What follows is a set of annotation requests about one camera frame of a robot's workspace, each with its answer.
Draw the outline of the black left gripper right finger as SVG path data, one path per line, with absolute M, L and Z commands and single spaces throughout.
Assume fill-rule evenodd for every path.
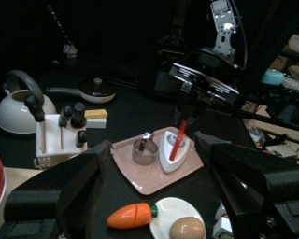
M 299 164 L 195 133 L 234 239 L 299 239 Z

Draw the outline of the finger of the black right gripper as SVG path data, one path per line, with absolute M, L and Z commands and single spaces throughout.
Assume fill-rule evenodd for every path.
M 207 108 L 207 105 L 205 104 L 201 104 L 201 105 L 197 105 L 189 118 L 188 118 L 188 124 L 192 125 L 199 117 L 199 115 L 204 112 Z
M 177 94 L 177 103 L 176 103 L 176 111 L 175 111 L 175 125 L 180 125 L 180 122 L 188 118 L 185 111 L 185 98 L 187 93 L 181 91 Z

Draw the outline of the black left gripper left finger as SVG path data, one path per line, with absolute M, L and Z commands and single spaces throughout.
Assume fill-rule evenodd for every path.
M 109 141 L 26 180 L 7 196 L 0 239 L 89 239 Z

